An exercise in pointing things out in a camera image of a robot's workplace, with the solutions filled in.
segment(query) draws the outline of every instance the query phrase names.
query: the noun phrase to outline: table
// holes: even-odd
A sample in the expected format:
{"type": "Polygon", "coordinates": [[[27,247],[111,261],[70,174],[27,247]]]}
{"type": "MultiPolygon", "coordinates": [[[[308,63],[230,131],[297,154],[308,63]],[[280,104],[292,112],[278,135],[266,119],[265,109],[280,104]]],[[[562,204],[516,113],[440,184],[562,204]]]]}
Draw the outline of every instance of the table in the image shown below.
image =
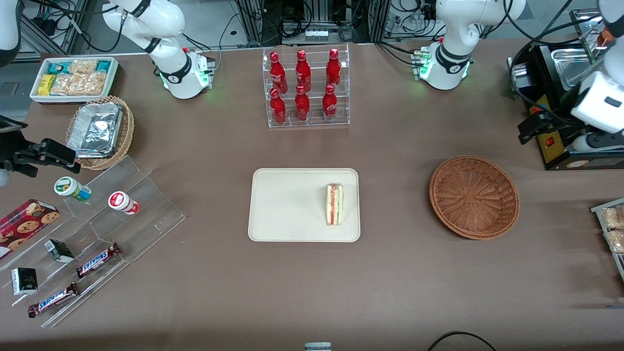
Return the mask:
{"type": "MultiPolygon", "coordinates": [[[[624,171],[546,172],[535,145],[520,145],[524,107],[505,59],[523,43],[480,43],[453,91],[350,45],[351,125],[320,131],[267,128],[261,50],[224,52],[214,89],[188,101],[163,89],[148,56],[119,56],[117,95],[136,118],[130,154],[188,218],[57,327],[3,301],[0,350],[425,350],[450,330],[499,350],[621,350],[624,313],[605,306],[621,303],[624,285],[589,208],[624,196],[624,171]],[[458,237],[429,205],[433,170],[461,154],[495,162],[518,187],[519,220],[499,239],[458,237]],[[251,241],[261,167],[357,170],[360,239],[251,241]]],[[[33,103],[24,134],[63,140],[75,109],[33,103]]],[[[14,175],[1,212],[60,201],[51,184],[63,175],[14,175]]],[[[485,350],[454,338],[436,351],[485,350]]]]}

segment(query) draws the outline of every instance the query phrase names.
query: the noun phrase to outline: aluminum foil container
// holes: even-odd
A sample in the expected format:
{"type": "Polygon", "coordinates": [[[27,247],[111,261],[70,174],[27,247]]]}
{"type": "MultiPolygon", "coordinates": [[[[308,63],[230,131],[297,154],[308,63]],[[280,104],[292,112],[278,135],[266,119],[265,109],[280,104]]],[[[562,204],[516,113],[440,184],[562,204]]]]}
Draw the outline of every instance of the aluminum foil container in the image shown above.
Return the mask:
{"type": "Polygon", "coordinates": [[[123,108],[113,102],[90,104],[78,110],[67,147],[78,158],[108,158],[115,154],[123,108]]]}

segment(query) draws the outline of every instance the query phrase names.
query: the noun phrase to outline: sandwich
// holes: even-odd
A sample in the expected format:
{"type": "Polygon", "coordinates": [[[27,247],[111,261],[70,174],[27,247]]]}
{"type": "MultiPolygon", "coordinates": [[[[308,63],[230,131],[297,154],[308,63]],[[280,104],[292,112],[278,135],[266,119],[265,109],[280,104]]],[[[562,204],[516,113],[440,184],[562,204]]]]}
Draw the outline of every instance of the sandwich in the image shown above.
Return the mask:
{"type": "Polygon", "coordinates": [[[344,217],[343,185],[327,185],[327,225],[341,225],[344,217]]]}

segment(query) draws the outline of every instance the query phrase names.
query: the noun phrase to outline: yogurt cup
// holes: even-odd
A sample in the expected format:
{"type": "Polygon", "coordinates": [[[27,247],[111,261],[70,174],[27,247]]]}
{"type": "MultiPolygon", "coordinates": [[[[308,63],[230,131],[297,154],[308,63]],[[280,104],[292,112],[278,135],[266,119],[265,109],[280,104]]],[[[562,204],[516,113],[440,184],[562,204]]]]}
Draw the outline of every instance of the yogurt cup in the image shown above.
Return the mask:
{"type": "Polygon", "coordinates": [[[111,209],[122,211],[125,214],[135,214],[141,208],[138,202],[132,200],[123,191],[115,191],[110,195],[109,206],[111,209]]]}
{"type": "Polygon", "coordinates": [[[78,201],[86,201],[91,197],[91,189],[80,184],[72,177],[62,177],[54,183],[54,192],[61,196],[73,197],[78,201]]]}

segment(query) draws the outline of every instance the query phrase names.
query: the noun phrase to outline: cookie box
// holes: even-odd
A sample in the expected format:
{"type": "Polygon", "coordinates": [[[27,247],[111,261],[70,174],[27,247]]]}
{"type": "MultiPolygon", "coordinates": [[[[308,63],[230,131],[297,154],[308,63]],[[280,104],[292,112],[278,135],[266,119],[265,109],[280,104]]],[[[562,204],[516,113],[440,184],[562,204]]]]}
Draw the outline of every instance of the cookie box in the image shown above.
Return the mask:
{"type": "Polygon", "coordinates": [[[41,63],[41,67],[39,68],[39,73],[37,74],[35,83],[32,85],[30,97],[33,101],[38,102],[40,104],[79,104],[79,103],[107,97],[108,95],[110,95],[110,91],[113,88],[113,83],[115,81],[115,75],[117,73],[118,66],[119,66],[119,63],[117,62],[117,60],[111,56],[51,57],[49,59],[45,59],[41,63]],[[39,95],[39,86],[41,85],[41,80],[44,78],[46,74],[49,73],[50,67],[54,64],[60,64],[62,62],[69,62],[74,59],[98,60],[98,61],[103,61],[103,62],[110,62],[110,66],[108,67],[108,73],[106,74],[106,80],[104,81],[104,88],[102,89],[102,93],[100,95],[81,95],[81,96],[42,96],[42,95],[39,95]]]}
{"type": "Polygon", "coordinates": [[[30,199],[0,219],[0,259],[59,218],[56,207],[30,199]]]}

